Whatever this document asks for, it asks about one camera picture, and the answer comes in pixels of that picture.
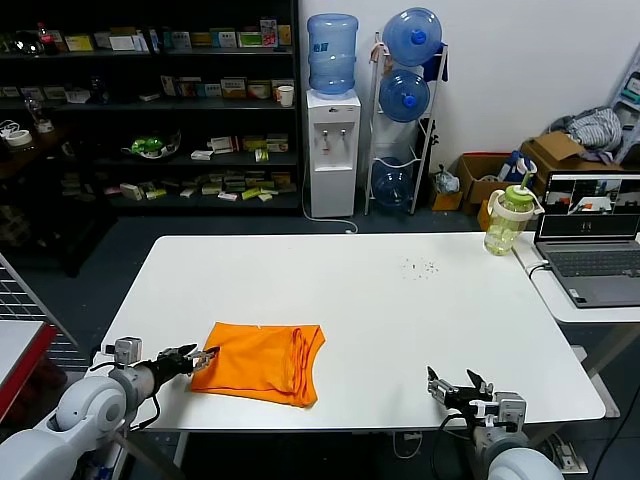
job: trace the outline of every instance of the metal grid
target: metal grid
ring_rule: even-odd
[[[7,259],[0,255],[0,321],[2,320],[39,321],[53,325],[58,333],[47,351],[49,359],[67,372],[84,372],[89,367],[89,360],[81,353],[78,342],[29,288]]]

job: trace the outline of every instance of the black cable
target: black cable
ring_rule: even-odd
[[[156,414],[153,417],[145,420],[144,422],[140,422],[138,425],[131,427],[131,429],[129,430],[130,432],[137,432],[142,430],[143,428],[147,428],[160,417],[160,404],[158,403],[158,398],[154,395],[153,397],[151,397],[151,399],[153,400],[153,404],[156,406]]]
[[[529,270],[529,280],[531,280],[531,275],[533,275],[533,272],[535,272],[536,270],[539,270],[540,268],[549,270],[551,267],[549,267],[548,263],[543,263],[542,265],[536,265],[531,270]]]
[[[451,420],[455,418],[464,418],[464,415],[462,415],[461,413],[453,413],[451,415],[447,415],[447,418],[445,418],[440,424],[440,426],[438,427],[438,431],[436,432],[436,437],[433,439],[433,446],[431,447],[430,461],[431,461],[431,473],[433,474],[433,478],[435,480],[441,480],[440,475],[438,474],[438,470],[436,469],[436,448],[438,447],[438,440],[442,435],[444,427],[447,426],[447,423],[449,423]]]
[[[104,362],[104,363],[99,363],[98,365],[94,365],[93,367],[89,368],[90,372],[93,372],[99,368],[102,367],[108,367],[108,366],[112,366],[112,367],[116,367],[116,368],[121,368],[122,365],[120,365],[119,363],[116,362]]]
[[[638,388],[636,389],[636,393],[633,394],[633,399],[631,400],[631,403],[629,404],[629,410],[627,411],[627,414],[624,416],[624,419],[622,420],[622,423],[618,427],[618,430],[616,430],[616,433],[613,434],[613,437],[611,437],[611,439],[607,442],[607,444],[605,445],[604,449],[602,450],[602,453],[600,454],[600,457],[598,458],[598,462],[596,463],[596,468],[593,469],[593,477],[591,477],[591,480],[596,480],[596,476],[598,475],[598,470],[600,469],[600,465],[602,464],[602,460],[604,459],[605,455],[609,451],[609,448],[611,448],[611,445],[613,445],[613,442],[615,442],[616,439],[618,438],[618,435],[620,435],[620,432],[624,428],[624,425],[627,423],[627,420],[629,420],[629,417],[631,416],[631,412],[633,411],[633,406],[636,404],[636,400],[638,399],[638,395],[639,394],[640,394],[640,384],[638,384]]]

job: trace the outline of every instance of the white table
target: white table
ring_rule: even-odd
[[[191,393],[180,376],[158,393],[157,430],[433,429],[446,413],[426,392],[427,365],[454,384],[470,385],[470,368],[520,393],[527,423],[601,418],[517,259],[485,252],[483,235],[163,237],[104,343],[140,337],[155,358],[201,347],[216,321],[321,325],[312,408]],[[146,402],[136,422],[153,413]]]
[[[533,245],[533,239],[533,232],[524,232],[514,245],[516,257],[526,271],[530,271],[533,265],[542,261],[540,253]],[[614,325],[611,333],[584,358],[582,365],[589,377],[594,379],[598,391],[607,404],[607,416],[620,416],[615,402],[602,384],[598,373],[640,335],[640,307],[577,308],[553,272],[548,270],[536,270],[531,276],[531,282],[551,315],[559,323]]]

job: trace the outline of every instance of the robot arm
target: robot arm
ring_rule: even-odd
[[[118,351],[119,343],[131,347],[127,354]],[[108,377],[85,377],[74,383],[58,407],[35,428],[18,432],[0,444],[2,478],[70,479],[80,456],[110,442],[116,431],[127,432],[138,407],[154,397],[164,383],[178,374],[190,375],[205,368],[219,351],[214,347],[190,353],[195,347],[194,344],[167,349],[155,361],[130,366],[132,361],[139,360],[139,355],[130,354],[140,352],[140,340],[127,338],[116,342],[116,361],[111,363],[115,367]],[[142,422],[139,428],[149,423]]]
[[[457,387],[427,367],[427,391],[447,409],[464,417],[482,478],[488,480],[562,480],[560,470],[542,453],[528,448],[522,431],[527,404],[520,395],[493,392],[480,375],[467,370],[473,387]]]

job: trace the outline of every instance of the blue water bottle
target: blue water bottle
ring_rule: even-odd
[[[429,86],[408,70],[393,70],[380,81],[380,106],[394,122],[417,120],[429,105]]]
[[[387,22],[382,41],[396,62],[416,67],[438,52],[442,27],[431,10],[410,8]]]
[[[409,167],[392,168],[400,165],[402,162],[395,157],[384,157],[382,162],[374,162],[371,191],[376,202],[383,207],[407,211],[413,199],[413,182]]]
[[[311,88],[329,95],[353,88],[358,19],[342,13],[314,15],[307,30]]]

